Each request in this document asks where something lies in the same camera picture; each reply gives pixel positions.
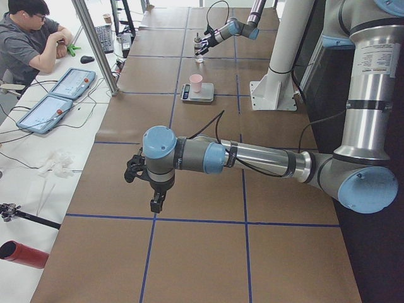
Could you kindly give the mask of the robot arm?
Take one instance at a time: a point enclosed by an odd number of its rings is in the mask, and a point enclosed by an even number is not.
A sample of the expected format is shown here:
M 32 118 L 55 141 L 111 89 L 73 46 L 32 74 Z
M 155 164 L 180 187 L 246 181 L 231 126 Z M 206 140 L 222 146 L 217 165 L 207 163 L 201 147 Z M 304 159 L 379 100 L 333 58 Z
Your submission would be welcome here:
M 168 127 L 154 126 L 143 135 L 143 146 L 124 174 L 127 182 L 150 184 L 152 212 L 162 211 L 177 170 L 219 174 L 226 167 L 294 178 L 357 213 L 376 213 L 394 202 L 399 182 L 388 167 L 384 144 L 403 44 L 403 2 L 327 1 L 322 34 L 325 47 L 354 51 L 341 145 L 319 153 L 248 145 L 200 132 L 178 137 Z
M 206 54 L 210 48 L 222 43 L 223 41 L 236 36 L 246 37 L 251 40 L 256 40 L 258 37 L 259 29 L 258 24 L 261 19 L 265 0 L 255 1 L 252 5 L 251 11 L 245 23 L 240 22 L 237 18 L 229 18 L 230 6 L 228 2 L 223 1 L 227 5 L 227 19 L 221 28 L 213 29 L 209 22 L 209 12 L 214 5 L 220 3 L 217 1 L 213 3 L 206 13 L 206 30 L 204 31 L 204 37 L 201 38 L 196 35 L 194 38 L 194 55 L 196 57 Z

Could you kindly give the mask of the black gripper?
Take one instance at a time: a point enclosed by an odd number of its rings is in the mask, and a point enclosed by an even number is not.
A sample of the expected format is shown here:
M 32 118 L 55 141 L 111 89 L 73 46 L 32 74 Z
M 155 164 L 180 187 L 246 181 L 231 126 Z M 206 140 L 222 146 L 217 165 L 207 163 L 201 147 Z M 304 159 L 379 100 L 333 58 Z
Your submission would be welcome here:
M 143 149 L 140 148 L 137 154 L 133 155 L 127 162 L 124 179 L 127 183 L 132 183 L 135 178 L 149 182 L 151 188 L 155 190 L 153 198 L 150 200 L 150 210 L 152 212 L 161 212 L 165 201 L 165 191 L 174 186 L 174 174 L 164 177 L 164 181 L 152 179 L 152 173 L 147 170 L 146 159 L 142 155 L 142 152 Z
M 207 27 L 204 32 L 204 37 L 201 40 L 202 44 L 196 46 L 196 55 L 202 56 L 209 51 L 209 47 L 214 47 L 219 44 L 219 41 L 215 37 L 216 31 L 212 27 Z

